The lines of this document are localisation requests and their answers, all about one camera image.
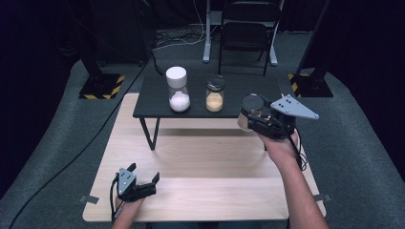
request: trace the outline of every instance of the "human arm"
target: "human arm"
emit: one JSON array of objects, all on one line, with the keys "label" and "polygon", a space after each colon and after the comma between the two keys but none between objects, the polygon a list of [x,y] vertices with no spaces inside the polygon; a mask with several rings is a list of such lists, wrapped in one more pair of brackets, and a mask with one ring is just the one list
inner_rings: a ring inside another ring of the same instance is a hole
[{"label": "human arm", "polygon": [[118,207],[122,203],[122,209],[120,210],[121,212],[114,221],[112,229],[131,228],[135,216],[139,211],[140,205],[143,203],[144,200],[145,198],[139,199],[134,202],[122,202],[122,200],[116,198],[116,207]]},{"label": "human arm", "polygon": [[[265,143],[269,157],[280,171],[286,192],[290,227],[329,228],[298,166],[296,153],[290,142],[287,139],[272,140],[260,134],[258,136]],[[291,138],[295,143],[298,141],[296,133]]]}]

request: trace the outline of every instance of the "chair leg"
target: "chair leg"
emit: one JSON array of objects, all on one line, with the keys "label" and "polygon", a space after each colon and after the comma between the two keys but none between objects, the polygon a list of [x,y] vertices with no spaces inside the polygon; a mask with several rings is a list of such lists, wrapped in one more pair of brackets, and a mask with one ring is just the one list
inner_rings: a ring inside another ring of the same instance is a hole
[{"label": "chair leg", "polygon": [[260,59],[262,59],[262,55],[263,55],[263,51],[260,52],[259,57],[257,58],[257,61],[260,61]]},{"label": "chair leg", "polygon": [[221,62],[223,59],[223,49],[220,47],[220,57],[218,61],[218,75],[221,75]]},{"label": "chair leg", "polygon": [[269,61],[269,56],[270,56],[270,49],[268,49],[267,52],[266,52],[266,63],[265,63],[265,69],[263,70],[263,76],[266,75],[266,70],[267,70],[267,65],[268,65],[268,61]]}]

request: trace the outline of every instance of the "wooden table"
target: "wooden table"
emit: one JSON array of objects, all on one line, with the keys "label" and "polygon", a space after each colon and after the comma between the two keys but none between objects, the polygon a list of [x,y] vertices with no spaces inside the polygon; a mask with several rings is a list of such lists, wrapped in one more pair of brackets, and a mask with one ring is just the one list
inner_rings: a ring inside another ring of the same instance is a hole
[{"label": "wooden table", "polygon": [[[101,160],[83,218],[110,221],[109,192],[119,168],[136,162],[137,184],[160,172],[157,194],[147,198],[136,221],[222,221],[286,219],[288,209],[280,174],[253,132],[236,118],[160,120],[159,148],[151,151],[133,118],[138,94],[125,95]],[[154,126],[153,119],[147,119]],[[310,167],[309,188],[319,194]],[[318,205],[325,215],[322,201]]]}]

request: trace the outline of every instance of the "black table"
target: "black table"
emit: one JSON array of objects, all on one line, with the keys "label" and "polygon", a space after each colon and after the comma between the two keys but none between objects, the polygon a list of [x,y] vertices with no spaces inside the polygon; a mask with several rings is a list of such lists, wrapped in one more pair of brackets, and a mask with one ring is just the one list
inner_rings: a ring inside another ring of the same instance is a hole
[{"label": "black table", "polygon": [[[223,108],[219,112],[211,113],[205,107],[205,85],[209,76],[211,75],[187,76],[191,105],[182,113],[176,113],[170,108],[168,85],[164,75],[149,75],[144,78],[133,117],[139,118],[151,150],[155,150],[156,147],[161,118],[236,118],[239,116],[242,99],[248,94],[260,94],[269,101],[281,98],[280,89],[273,78],[238,74],[225,76]],[[145,118],[157,119],[153,140]]]}]

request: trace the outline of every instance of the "black cable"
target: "black cable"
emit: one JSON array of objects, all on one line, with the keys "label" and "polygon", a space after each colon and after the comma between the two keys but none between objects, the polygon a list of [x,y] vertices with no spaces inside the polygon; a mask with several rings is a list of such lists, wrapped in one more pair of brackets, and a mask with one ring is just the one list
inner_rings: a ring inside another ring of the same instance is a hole
[{"label": "black cable", "polygon": [[304,156],[303,154],[301,154],[301,145],[302,145],[302,144],[301,144],[301,137],[300,137],[298,131],[297,131],[297,135],[298,135],[298,137],[299,137],[299,139],[300,139],[300,149],[299,149],[299,150],[297,149],[297,146],[295,145],[295,143],[294,143],[294,141],[292,140],[291,136],[288,134],[288,131],[287,131],[286,126],[285,126],[280,120],[278,120],[278,119],[275,118],[275,117],[271,117],[271,120],[274,121],[274,122],[276,122],[277,125],[280,126],[280,127],[283,129],[283,132],[284,132],[284,134],[286,135],[286,137],[287,137],[289,143],[291,144],[292,149],[294,150],[295,154],[297,155],[297,163],[298,163],[298,165],[299,165],[301,171],[306,170],[306,169],[307,169],[308,161],[307,161],[307,157]]},{"label": "black cable", "polygon": [[287,229],[290,228],[290,225],[289,225],[289,217],[287,218],[287,226],[286,226],[286,228],[287,228]]},{"label": "black cable", "polygon": [[117,207],[117,210],[114,211],[112,213],[112,218],[111,218],[111,222],[114,224],[114,222],[116,221],[117,217],[119,216],[119,214],[121,213],[122,209],[121,207],[125,204],[125,202],[122,200],[121,203],[119,204],[119,206]]},{"label": "black cable", "polygon": [[156,49],[160,49],[166,46],[170,46],[170,43],[173,42],[185,42],[184,45],[187,44],[187,40],[188,39],[192,39],[195,37],[199,37],[199,34],[201,34],[200,31],[190,31],[190,32],[186,32],[185,34],[180,34],[180,35],[170,35],[170,32],[158,32],[156,35],[156,42],[155,42],[155,48]]},{"label": "black cable", "polygon": [[156,57],[155,57],[155,55],[153,54],[153,51],[151,51],[151,56],[152,56],[152,58],[153,58],[153,63],[154,63],[154,65],[155,65],[155,70],[156,70],[156,72],[157,72],[158,74],[160,74],[160,75],[163,75],[163,72],[161,71],[161,68],[158,66],[158,64],[157,64],[157,62],[156,62]]},{"label": "black cable", "polygon": [[[157,42],[156,42],[156,47],[154,48],[154,50],[161,49],[161,48],[165,48],[165,47],[169,47],[169,46],[175,46],[175,45],[195,45],[195,44],[197,44],[197,43],[199,43],[199,42],[201,42],[201,41],[203,41],[203,40],[205,39],[205,38],[203,38],[203,35],[204,35],[203,21],[202,21],[202,19],[201,19],[201,17],[200,17],[200,14],[199,14],[199,11],[198,11],[198,9],[197,9],[196,1],[195,1],[195,0],[193,0],[193,4],[194,4],[194,9],[196,10],[196,14],[197,14],[197,16],[199,17],[200,25],[201,25],[201,27],[202,27],[202,30],[201,30],[201,31],[191,31],[191,32],[188,32],[188,28],[187,28],[187,26],[186,26],[186,27],[185,27],[185,30],[186,30],[186,34],[185,34],[185,35],[182,35],[182,36],[179,36],[179,37],[170,38],[170,39],[163,39],[162,41],[157,41]],[[199,39],[198,39],[197,41],[195,41],[195,42],[187,43],[186,40],[189,39],[189,38],[193,38],[194,34],[200,34]],[[167,44],[167,43],[169,43],[169,42],[171,42],[171,41],[176,41],[176,42],[182,41],[182,42],[184,42],[184,44],[179,44],[179,43],[177,43],[177,44]]]},{"label": "black cable", "polygon": [[116,173],[116,177],[114,178],[113,182],[111,183],[111,188],[110,188],[111,221],[114,221],[114,215],[116,214],[116,211],[114,210],[113,191],[114,191],[114,185],[118,181],[118,176],[119,176],[119,174]]},{"label": "black cable", "polygon": [[[138,73],[138,75],[135,77],[135,79],[132,81],[131,85],[128,87],[128,89],[124,92],[124,95],[126,95],[129,91],[129,89],[134,85],[134,83],[137,81],[137,79],[139,78],[140,74],[143,72],[143,70],[145,69],[146,65],[147,65],[148,61],[143,65],[142,69],[140,70],[140,72]],[[86,150],[87,148],[89,148],[89,146],[96,140],[96,138],[101,134],[102,130],[104,129],[104,127],[107,125],[108,120],[110,120],[111,116],[113,116],[114,112],[116,111],[116,109],[119,107],[119,105],[121,104],[122,100],[123,100],[124,96],[119,100],[118,104],[116,105],[116,107],[110,112],[110,114],[108,115],[107,119],[104,121],[104,123],[101,125],[101,128],[98,130],[98,132],[96,133],[96,135],[86,144],[86,146],[84,146],[84,148],[68,163],[66,164],[61,170],[59,170],[59,172],[57,172],[53,177],[51,177],[47,182],[45,182],[45,184],[43,184],[25,203],[24,205],[21,207],[21,209],[18,211],[18,213],[14,216],[14,218],[11,221],[11,224],[9,226],[9,229],[12,228],[12,226],[15,224],[15,222],[17,221],[18,217],[21,215],[21,213],[24,211],[24,209],[27,207],[27,205],[49,184],[51,183],[55,178],[57,178],[62,172],[64,172],[70,165],[72,165]]]}]

